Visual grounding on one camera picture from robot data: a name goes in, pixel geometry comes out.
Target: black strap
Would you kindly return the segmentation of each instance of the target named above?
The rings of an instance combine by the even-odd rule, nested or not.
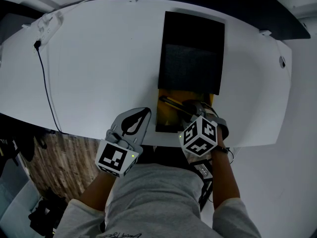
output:
[[[217,145],[215,148],[213,148],[213,150],[218,150],[218,151],[223,152],[225,154],[228,154],[228,152],[229,152],[227,148],[223,148],[220,145]]]

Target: wooden floor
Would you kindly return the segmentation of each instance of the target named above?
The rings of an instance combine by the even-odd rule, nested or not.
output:
[[[33,160],[24,159],[30,177],[40,193],[52,191],[68,202],[78,198],[99,173],[94,161],[99,140],[73,135],[47,134],[47,149],[36,140]]]

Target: white tabletop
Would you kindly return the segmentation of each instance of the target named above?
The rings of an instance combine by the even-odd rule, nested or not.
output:
[[[176,134],[155,132],[165,11],[225,23],[220,95],[213,107],[227,120],[227,146],[276,142],[287,106],[291,50],[258,29],[223,13],[165,0],[88,1],[65,13],[41,52],[50,97],[63,132],[104,138],[116,116],[136,107],[152,110],[144,144],[179,146]],[[3,44],[0,113],[56,129],[41,64],[33,52],[37,28],[22,29]],[[280,52],[287,69],[279,65]]]

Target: black surface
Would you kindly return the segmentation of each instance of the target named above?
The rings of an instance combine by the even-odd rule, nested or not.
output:
[[[33,18],[8,13],[0,20],[0,44],[22,29],[23,24],[31,24]]]
[[[158,88],[219,94],[224,24],[166,12]]]
[[[13,13],[33,19],[38,19],[44,14],[27,6],[5,0],[0,0],[0,8],[0,20],[2,20],[7,13]]]
[[[195,172],[195,168],[188,164],[188,161],[180,147],[158,146],[153,150],[153,146],[142,145],[143,154],[138,158],[137,164],[157,163],[167,167],[187,169]]]
[[[6,152],[3,157],[15,158],[20,152],[27,161],[32,161],[34,156],[34,137],[43,149],[47,148],[43,137],[49,132],[48,130],[3,114],[0,114],[0,124],[0,139],[5,139],[8,144],[14,140],[18,147],[16,152]]]
[[[29,219],[31,220],[30,227],[48,238],[52,237],[53,228],[58,227],[67,203],[65,197],[57,196],[51,188],[45,192],[44,198],[39,201],[38,207],[29,215]]]
[[[7,238],[7,236],[4,234],[4,232],[2,231],[2,229],[0,229],[0,237],[2,237],[2,238]]]
[[[211,185],[209,187],[208,190],[206,190],[206,187],[208,186],[207,183],[204,184],[204,187],[202,189],[202,197],[200,198],[200,201],[199,201],[199,205],[200,205],[200,212],[203,211],[203,208],[204,206],[206,205],[207,203],[207,200],[209,199],[211,193],[212,193],[212,189],[213,189],[213,185],[212,185],[212,182],[211,182]]]
[[[316,229],[315,232],[312,234],[312,236],[310,236],[310,238],[317,238],[317,229]]]
[[[277,0],[173,0],[214,9],[259,30],[269,30],[277,40],[309,39],[310,34]]]

